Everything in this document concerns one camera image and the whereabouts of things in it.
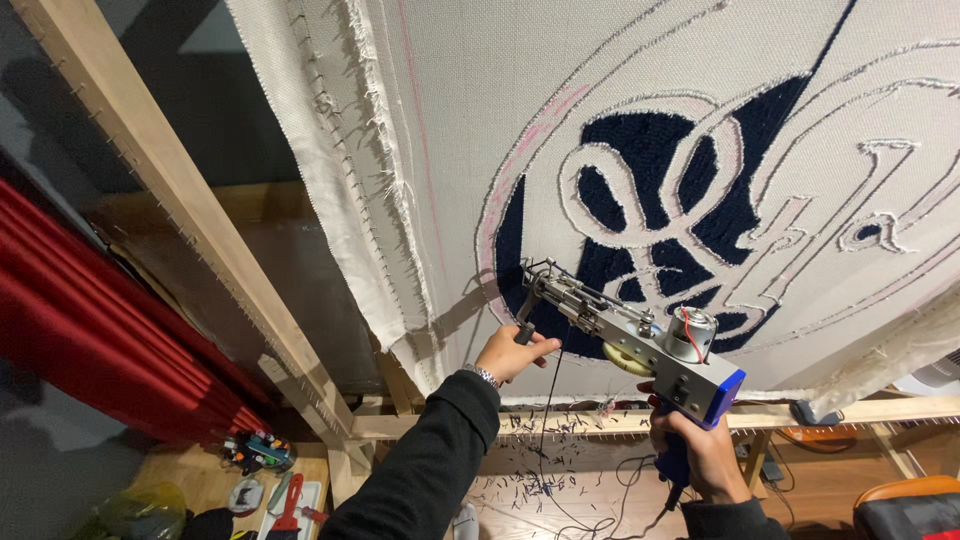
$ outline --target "metal watch band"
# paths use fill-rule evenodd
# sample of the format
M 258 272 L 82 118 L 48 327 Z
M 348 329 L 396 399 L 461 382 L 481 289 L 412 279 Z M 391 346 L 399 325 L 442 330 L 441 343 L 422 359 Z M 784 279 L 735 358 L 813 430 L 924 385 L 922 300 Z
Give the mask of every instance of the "metal watch band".
M 490 372 L 485 370 L 484 368 L 477 367 L 473 364 L 464 364 L 463 369 L 466 369 L 467 371 L 472 371 L 473 373 L 482 377 L 483 380 L 485 380 L 486 382 L 489 382 L 497 390 L 500 389 L 500 383 L 497 382 L 496 379 L 493 377 L 493 375 L 491 375 Z

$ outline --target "plastic bag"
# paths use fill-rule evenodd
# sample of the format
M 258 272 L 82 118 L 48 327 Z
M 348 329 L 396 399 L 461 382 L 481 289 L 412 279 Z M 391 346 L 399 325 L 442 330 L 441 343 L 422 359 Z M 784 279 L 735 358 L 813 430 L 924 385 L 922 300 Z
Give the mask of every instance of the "plastic bag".
M 110 497 L 67 540 L 178 540 L 185 524 L 183 492 L 163 482 Z

